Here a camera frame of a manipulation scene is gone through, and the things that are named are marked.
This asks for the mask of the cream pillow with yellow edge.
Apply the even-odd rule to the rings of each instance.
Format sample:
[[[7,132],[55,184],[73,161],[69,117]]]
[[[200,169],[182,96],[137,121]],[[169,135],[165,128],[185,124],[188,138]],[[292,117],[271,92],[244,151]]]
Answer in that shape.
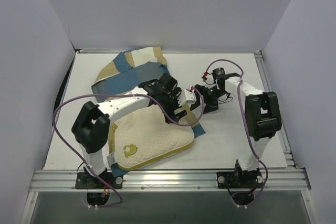
[[[194,132],[190,126],[167,124],[157,105],[136,110],[112,124],[108,156],[110,165],[134,170],[191,147]]]

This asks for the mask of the blue tan white checked pillowcase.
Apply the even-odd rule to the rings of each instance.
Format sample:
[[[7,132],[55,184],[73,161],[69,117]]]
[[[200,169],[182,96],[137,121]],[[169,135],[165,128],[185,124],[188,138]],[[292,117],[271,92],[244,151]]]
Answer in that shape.
[[[97,95],[124,94],[142,82],[159,79],[163,73],[168,71],[167,61],[160,47],[128,50],[119,53],[101,69],[91,89]],[[205,130],[196,122],[196,116],[189,107],[185,105],[183,108],[187,111],[187,115],[182,118],[179,126],[190,126],[194,132],[194,139],[204,135]],[[129,171],[119,168],[117,164],[113,164],[111,170],[114,176],[120,176]]]

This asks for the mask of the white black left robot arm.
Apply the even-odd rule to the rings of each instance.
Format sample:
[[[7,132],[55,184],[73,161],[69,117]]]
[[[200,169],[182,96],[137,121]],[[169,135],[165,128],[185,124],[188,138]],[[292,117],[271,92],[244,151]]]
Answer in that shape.
[[[195,102],[192,90],[181,89],[177,80],[164,73],[160,79],[142,82],[124,95],[114,95],[112,100],[98,104],[91,101],[85,103],[71,131],[82,149],[88,183],[94,188],[106,183],[108,161],[103,148],[108,142],[112,123],[153,104],[162,108],[166,123],[177,123],[186,115],[186,111],[176,113],[176,110],[189,102]]]

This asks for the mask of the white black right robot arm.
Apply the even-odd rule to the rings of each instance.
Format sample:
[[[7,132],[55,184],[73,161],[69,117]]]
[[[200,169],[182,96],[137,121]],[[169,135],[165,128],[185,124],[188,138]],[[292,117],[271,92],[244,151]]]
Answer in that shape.
[[[218,110],[219,98],[228,95],[238,99],[249,147],[240,154],[236,165],[240,168],[233,173],[233,181],[244,187],[251,181],[251,173],[259,168],[266,146],[278,131],[282,121],[278,97],[274,92],[265,92],[243,81],[238,73],[226,73],[223,68],[216,68],[211,73],[214,83],[211,87],[195,85],[198,92],[191,110],[204,101],[204,113]]]

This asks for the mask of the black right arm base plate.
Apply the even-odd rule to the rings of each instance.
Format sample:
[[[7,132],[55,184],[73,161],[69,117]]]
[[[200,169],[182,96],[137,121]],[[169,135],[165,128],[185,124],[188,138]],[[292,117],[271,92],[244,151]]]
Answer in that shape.
[[[217,186],[223,189],[256,189],[263,185],[263,177],[259,169],[242,171],[235,169],[229,172],[217,172]]]

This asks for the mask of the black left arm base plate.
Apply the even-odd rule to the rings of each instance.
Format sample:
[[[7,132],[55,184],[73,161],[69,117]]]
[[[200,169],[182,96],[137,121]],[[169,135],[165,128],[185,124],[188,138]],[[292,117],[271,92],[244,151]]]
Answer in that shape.
[[[109,171],[104,171],[99,177],[115,189],[121,189],[123,177],[114,177]],[[107,186],[97,177],[92,176],[86,170],[77,174],[75,189],[106,189]]]

